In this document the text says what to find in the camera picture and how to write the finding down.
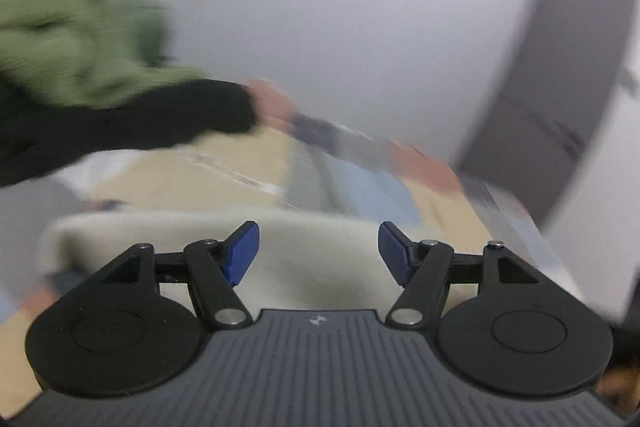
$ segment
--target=green garment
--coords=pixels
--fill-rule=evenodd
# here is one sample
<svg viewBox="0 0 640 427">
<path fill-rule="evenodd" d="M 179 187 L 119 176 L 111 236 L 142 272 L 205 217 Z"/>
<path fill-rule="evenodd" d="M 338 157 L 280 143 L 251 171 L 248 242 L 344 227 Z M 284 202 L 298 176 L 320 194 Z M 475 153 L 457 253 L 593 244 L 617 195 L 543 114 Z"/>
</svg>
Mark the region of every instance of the green garment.
<svg viewBox="0 0 640 427">
<path fill-rule="evenodd" d="M 204 74 L 167 66 L 148 0 L 0 0 L 0 73 L 36 100 L 105 108 Z"/>
</svg>

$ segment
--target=black sleeve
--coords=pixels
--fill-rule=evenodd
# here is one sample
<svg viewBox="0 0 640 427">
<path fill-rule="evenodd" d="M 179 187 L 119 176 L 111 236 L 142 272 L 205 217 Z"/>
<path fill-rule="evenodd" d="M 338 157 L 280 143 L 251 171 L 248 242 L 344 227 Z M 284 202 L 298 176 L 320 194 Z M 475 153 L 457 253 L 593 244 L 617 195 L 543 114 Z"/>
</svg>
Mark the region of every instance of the black sleeve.
<svg viewBox="0 0 640 427">
<path fill-rule="evenodd" d="M 171 147 L 208 130 L 247 132 L 255 124 L 244 87 L 217 80 L 160 87 L 110 109 L 15 107 L 0 110 L 0 186 L 43 176 L 92 152 Z"/>
</svg>

